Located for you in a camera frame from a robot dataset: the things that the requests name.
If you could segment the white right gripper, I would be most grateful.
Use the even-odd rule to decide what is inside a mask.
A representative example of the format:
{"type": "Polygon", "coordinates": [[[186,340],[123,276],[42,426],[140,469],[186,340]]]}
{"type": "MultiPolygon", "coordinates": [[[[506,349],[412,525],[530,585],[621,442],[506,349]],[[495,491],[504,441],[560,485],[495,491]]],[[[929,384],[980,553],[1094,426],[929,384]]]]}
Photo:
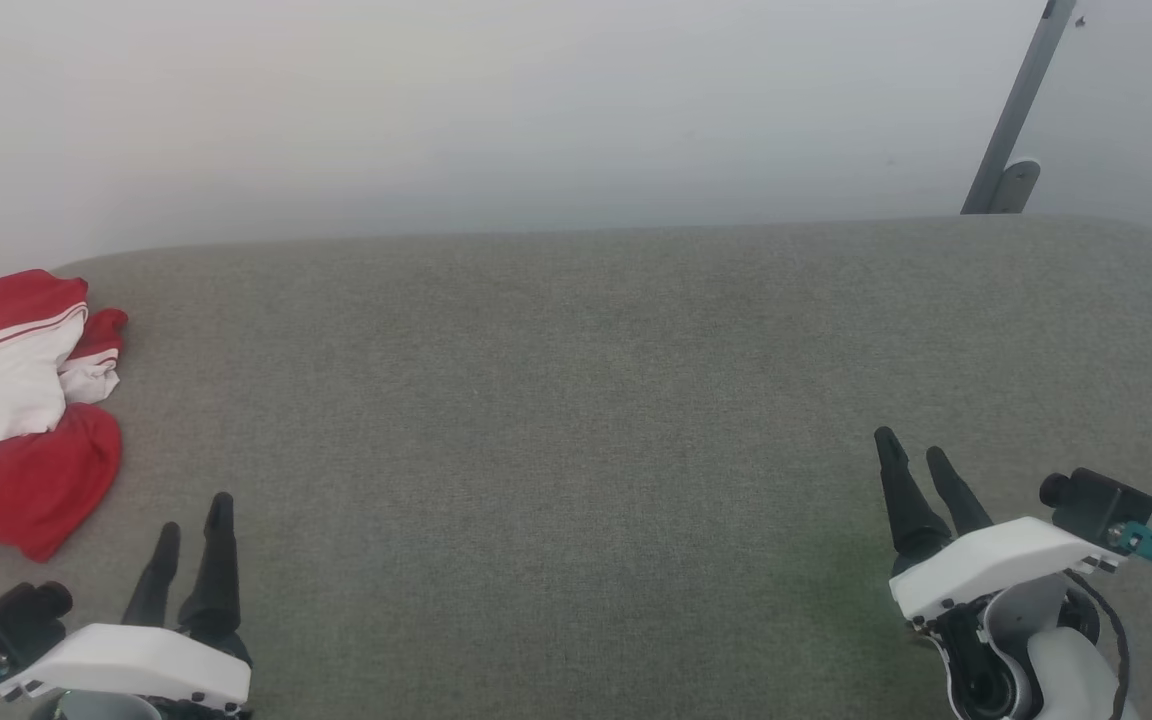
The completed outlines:
{"type": "Polygon", "coordinates": [[[932,621],[960,602],[973,602],[1047,575],[1066,570],[1091,574],[1102,564],[1116,569],[1124,560],[1047,521],[1020,518],[993,525],[946,452],[929,447],[925,460],[935,492],[950,511],[957,536],[963,536],[952,541],[950,529],[931,509],[914,480],[897,435],[888,427],[879,427],[874,442],[896,553],[890,594],[909,621],[932,621]]]}

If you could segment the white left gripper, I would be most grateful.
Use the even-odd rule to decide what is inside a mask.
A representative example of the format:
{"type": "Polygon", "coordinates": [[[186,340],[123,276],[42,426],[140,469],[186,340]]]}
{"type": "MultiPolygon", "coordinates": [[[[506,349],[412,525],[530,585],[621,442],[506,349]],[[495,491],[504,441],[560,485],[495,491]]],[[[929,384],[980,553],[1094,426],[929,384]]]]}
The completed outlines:
{"type": "Polygon", "coordinates": [[[161,628],[179,569],[180,528],[168,521],[132,589],[122,624],[93,623],[71,632],[26,669],[0,682],[0,697],[88,691],[194,702],[233,714],[250,697],[251,666],[197,641],[220,641],[241,626],[234,501],[212,498],[195,585],[179,611],[192,638],[161,628]]]}

